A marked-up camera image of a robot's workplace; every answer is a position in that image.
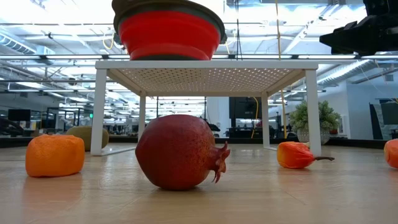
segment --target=white pot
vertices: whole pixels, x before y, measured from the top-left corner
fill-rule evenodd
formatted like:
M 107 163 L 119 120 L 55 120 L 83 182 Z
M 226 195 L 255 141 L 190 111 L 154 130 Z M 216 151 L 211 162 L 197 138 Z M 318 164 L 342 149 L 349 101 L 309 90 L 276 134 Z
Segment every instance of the white pot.
M 300 142 L 306 143 L 310 141 L 310 133 L 308 130 L 297 130 L 297 137 Z M 325 129 L 321 129 L 321 144 L 326 144 L 330 139 L 330 132 Z

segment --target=perforated tabletop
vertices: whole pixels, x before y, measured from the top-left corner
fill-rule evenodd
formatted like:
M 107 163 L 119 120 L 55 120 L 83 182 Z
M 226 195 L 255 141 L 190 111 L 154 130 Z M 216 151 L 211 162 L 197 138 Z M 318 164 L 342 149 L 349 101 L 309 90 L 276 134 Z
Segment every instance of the perforated tabletop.
M 146 96 L 261 96 L 283 89 L 316 70 L 293 61 L 102 61 L 97 69 Z

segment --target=white table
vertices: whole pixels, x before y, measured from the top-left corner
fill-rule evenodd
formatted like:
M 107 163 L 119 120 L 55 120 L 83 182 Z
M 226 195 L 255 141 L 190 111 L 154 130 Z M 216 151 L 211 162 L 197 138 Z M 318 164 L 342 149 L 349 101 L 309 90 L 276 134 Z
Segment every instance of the white table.
M 298 61 L 100 61 L 96 63 L 91 154 L 104 156 L 126 150 L 101 149 L 106 77 L 141 97 L 138 138 L 145 128 L 147 96 L 257 96 L 262 103 L 264 148 L 269 144 L 268 97 L 306 77 L 310 147 L 321 154 L 316 62 Z

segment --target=red collapsible bowl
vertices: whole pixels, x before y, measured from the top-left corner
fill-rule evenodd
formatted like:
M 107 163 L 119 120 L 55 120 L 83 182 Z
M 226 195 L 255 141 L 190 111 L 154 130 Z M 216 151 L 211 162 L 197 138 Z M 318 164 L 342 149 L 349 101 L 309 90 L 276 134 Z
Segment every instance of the red collapsible bowl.
M 187 0 L 114 0 L 112 6 L 131 60 L 210 60 L 224 37 L 222 20 Z

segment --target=wooden floor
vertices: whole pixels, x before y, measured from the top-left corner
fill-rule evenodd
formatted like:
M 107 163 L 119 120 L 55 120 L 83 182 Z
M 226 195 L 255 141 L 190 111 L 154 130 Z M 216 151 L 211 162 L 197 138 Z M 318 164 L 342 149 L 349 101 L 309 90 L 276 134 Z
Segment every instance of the wooden floor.
M 279 167 L 276 152 L 232 145 L 227 173 L 197 189 L 153 186 L 134 151 L 87 155 L 81 174 L 34 179 L 24 148 L 0 149 L 0 223 L 398 223 L 398 170 L 382 150 L 324 147 L 334 162 Z

